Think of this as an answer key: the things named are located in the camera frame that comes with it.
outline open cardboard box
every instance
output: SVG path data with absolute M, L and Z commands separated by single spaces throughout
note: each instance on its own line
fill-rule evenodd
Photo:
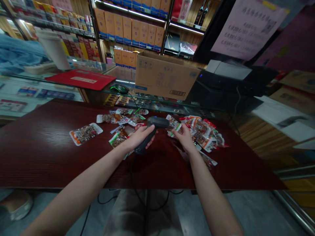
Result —
M 182 60 L 140 52 L 136 65 L 136 92 L 185 100 L 200 69 Z

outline wine bottle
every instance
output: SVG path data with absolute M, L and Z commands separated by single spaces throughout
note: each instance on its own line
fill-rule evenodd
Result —
M 201 19 L 200 19 L 200 21 L 199 21 L 199 23 L 198 23 L 199 26 L 202 26 L 203 21 L 204 21 L 204 19 L 206 18 L 206 14 L 208 13 L 208 9 L 209 9 L 210 3 L 211 3 L 211 0 L 208 2 L 208 5 L 207 5 L 206 10 L 204 10 L 203 13 L 202 13 Z
M 201 8 L 199 9 L 196 20 L 195 20 L 195 25 L 198 25 L 198 23 L 200 21 L 201 15 L 203 13 L 203 7 L 204 7 L 205 3 L 206 3 L 206 0 L 203 0 L 203 4 L 202 4 Z

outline red mouse pad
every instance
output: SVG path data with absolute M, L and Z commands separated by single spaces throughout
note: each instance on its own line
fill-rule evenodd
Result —
M 47 81 L 93 90 L 102 90 L 106 85 L 115 79 L 116 77 L 109 75 L 79 69 L 45 78 Z

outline person's leg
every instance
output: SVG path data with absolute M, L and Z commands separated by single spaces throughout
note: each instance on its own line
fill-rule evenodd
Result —
M 0 189 L 0 205 L 8 210 L 11 220 L 20 220 L 30 212 L 33 200 L 26 191 Z
M 145 191 L 139 190 L 145 200 Z M 135 191 L 122 189 L 116 199 L 112 213 L 107 219 L 104 235 L 142 236 L 144 231 L 145 208 L 137 198 Z
M 150 208 L 156 209 L 163 205 L 167 199 L 168 191 L 166 190 L 150 190 L 148 194 L 148 204 Z M 183 235 L 177 210 L 174 204 L 172 194 L 169 195 L 167 204 L 158 211 L 147 211 L 146 234 L 155 235 Z

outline store shelf light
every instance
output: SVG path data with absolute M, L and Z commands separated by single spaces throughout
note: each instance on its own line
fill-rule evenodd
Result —
M 184 26 L 176 25 L 176 24 L 174 24 L 174 23 L 170 23 L 170 25 L 175 26 L 175 27 L 178 27 L 178 28 L 181 28 L 181 29 L 184 29 L 184 30 L 188 30 L 188 31 L 191 31 L 191 32 L 194 32 L 194 33 L 197 33 L 197 34 L 204 35 L 204 33 L 201 33 L 201 32 L 199 32 L 199 31 L 196 31 L 196 30 L 193 30 L 193 29 L 190 29 L 190 28 L 186 28 L 186 27 L 184 27 Z
M 148 15 L 145 15 L 145 14 L 141 14 L 141 13 L 138 13 L 138 12 L 136 12 L 136 11 L 128 10 L 128 9 L 126 9 L 126 8 L 122 8 L 122 7 L 119 7 L 119 6 L 116 6 L 116 5 L 107 3 L 107 2 L 103 2 L 103 1 L 100 1 L 100 0 L 94 0 L 94 1 L 95 1 L 95 2 L 103 3 L 103 4 L 105 4 L 105 5 L 108 5 L 108 6 L 111 6 L 111 7 L 120 9 L 120 10 L 123 10 L 123 11 L 128 11 L 128 12 L 134 14 L 134 15 L 139 15 L 139 16 L 142 16 L 142 17 L 145 17 L 145 18 L 148 18 L 148 19 L 152 19 L 152 20 L 155 20 L 155 21 L 159 21 L 159 22 L 165 23 L 164 20 L 161 20 L 161 19 L 158 19 L 158 18 L 155 18 L 155 17 L 151 17 L 151 16 L 148 16 Z

